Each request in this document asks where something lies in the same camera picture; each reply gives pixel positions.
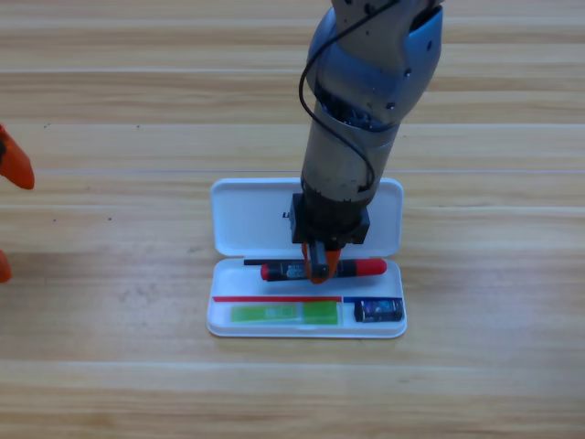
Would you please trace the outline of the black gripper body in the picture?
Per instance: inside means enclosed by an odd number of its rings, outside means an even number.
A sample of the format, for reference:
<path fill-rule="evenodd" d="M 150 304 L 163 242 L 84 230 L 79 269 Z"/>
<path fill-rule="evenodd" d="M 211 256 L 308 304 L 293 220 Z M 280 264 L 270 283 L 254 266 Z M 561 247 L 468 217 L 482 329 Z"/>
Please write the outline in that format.
<path fill-rule="evenodd" d="M 327 250 L 363 244 L 369 230 L 368 204 L 368 199 L 326 198 L 302 181 L 302 191 L 292 194 L 292 243 L 320 241 Z"/>

